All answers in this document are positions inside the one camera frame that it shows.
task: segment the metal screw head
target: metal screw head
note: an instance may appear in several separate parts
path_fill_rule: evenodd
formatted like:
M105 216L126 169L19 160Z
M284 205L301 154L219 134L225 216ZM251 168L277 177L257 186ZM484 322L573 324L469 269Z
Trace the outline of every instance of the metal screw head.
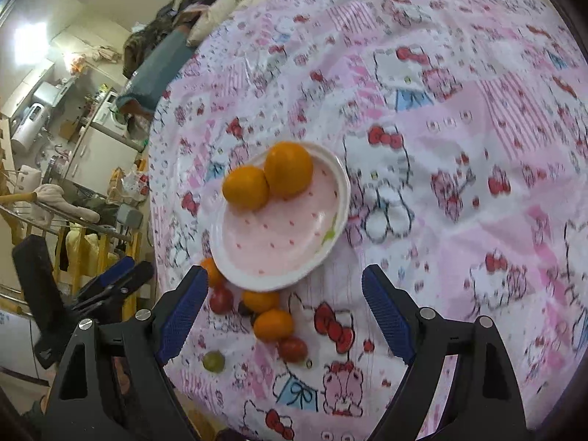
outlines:
M90 318L84 318L84 320L82 320L78 326L81 330L87 330L90 328L90 326L92 326L93 321Z
M151 310L148 310L146 308L140 309L136 314L135 314L135 318L137 320L146 320L147 318L149 318L151 316Z
M493 325L492 319L487 316L482 316L480 317L480 325L482 325L484 328L490 328Z
M420 313L421 317L424 318L425 320L432 320L437 315L435 313L435 311L429 307L421 308L419 313Z

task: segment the pink bedsheet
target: pink bedsheet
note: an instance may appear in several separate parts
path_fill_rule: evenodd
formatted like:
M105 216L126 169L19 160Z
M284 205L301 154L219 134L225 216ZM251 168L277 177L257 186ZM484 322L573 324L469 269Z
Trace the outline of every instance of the pink bedsheet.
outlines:
M282 293L306 363L280 361L249 319L205 305L166 368L174 384L251 437L365 439L405 370L362 296L361 272L377 263L418 305L495 320L537 426L588 339L587 94L577 45L536 0L267 0L236 12L153 122L162 291L210 256L224 175L275 141L337 153L351 215L325 263ZM221 374L202 367L210 350L225 355Z

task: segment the white plate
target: white plate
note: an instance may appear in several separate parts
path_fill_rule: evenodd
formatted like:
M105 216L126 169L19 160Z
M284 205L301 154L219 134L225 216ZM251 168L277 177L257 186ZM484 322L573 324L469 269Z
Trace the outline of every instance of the white plate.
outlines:
M303 194L288 201L271 198L256 212L236 211L219 198L212 256L237 287L272 291L295 284L326 259L345 229L351 198L345 166L325 147L301 145L314 162L313 182ZM267 152L248 165L262 168Z

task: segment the blanket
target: blanket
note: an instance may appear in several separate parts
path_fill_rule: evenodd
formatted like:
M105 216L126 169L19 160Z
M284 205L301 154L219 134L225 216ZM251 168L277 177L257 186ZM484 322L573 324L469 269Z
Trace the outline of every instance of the blanket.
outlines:
M249 439L366 439L405 372L361 291L378 264L419 306L488 315L527 424L588 340L588 67L542 0L264 0L201 44L158 104L149 149L161 291L210 256L222 179L279 140L345 163L345 234L280 294L308 345L284 363L205 303L174 385ZM220 374L204 354L225 356ZM447 358L421 435L435 430Z

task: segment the plastic bag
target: plastic bag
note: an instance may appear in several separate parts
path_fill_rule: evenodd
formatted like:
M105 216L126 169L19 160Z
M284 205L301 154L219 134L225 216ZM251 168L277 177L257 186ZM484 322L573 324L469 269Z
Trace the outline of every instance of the plastic bag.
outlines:
M116 168L111 175L108 183L107 204L122 204L125 199L122 194L122 178L125 173L121 168Z
M122 189L125 197L141 202L149 194L149 176L133 165L130 173L122 178Z

